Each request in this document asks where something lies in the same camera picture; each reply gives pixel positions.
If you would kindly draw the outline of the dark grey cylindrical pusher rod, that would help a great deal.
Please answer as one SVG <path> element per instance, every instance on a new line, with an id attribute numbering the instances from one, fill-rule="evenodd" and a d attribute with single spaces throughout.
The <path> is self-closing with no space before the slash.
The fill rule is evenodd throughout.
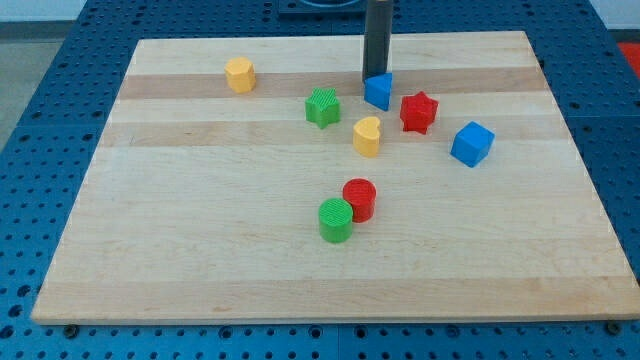
<path id="1" fill-rule="evenodd" d="M 392 0 L 368 0 L 365 12 L 362 81 L 387 71 L 393 20 Z"/>

